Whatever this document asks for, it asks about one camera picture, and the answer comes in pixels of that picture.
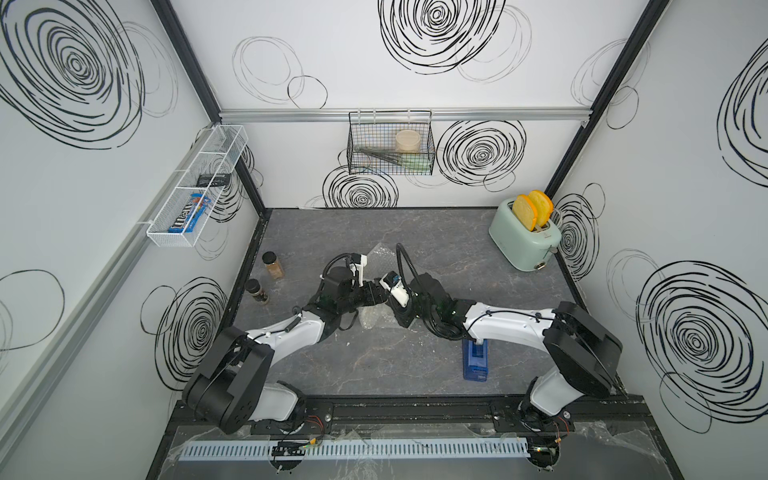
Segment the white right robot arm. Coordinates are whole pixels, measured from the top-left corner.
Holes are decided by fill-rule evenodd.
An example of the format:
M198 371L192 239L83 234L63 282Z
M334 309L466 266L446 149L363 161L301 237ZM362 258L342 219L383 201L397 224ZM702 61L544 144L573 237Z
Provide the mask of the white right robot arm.
M420 319L433 335L446 340L475 344L495 340L547 353L554 366L532 380L517 407L521 422L533 431L560 417L581 397L603 399L621 390L617 383L621 341L575 303L523 310L454 299L426 273L407 283L390 272L379 283L405 328Z

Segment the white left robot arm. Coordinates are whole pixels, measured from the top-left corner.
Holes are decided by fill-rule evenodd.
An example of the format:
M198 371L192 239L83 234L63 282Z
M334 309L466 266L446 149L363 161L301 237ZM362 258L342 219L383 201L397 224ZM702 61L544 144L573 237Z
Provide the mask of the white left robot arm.
M197 418L231 434L247 423L303 423L300 392L284 382L267 381L270 368L340 329L342 316L361 307L385 303L390 289L379 278L333 267L321 276L318 290L288 319L248 331L225 328L186 383L183 402Z

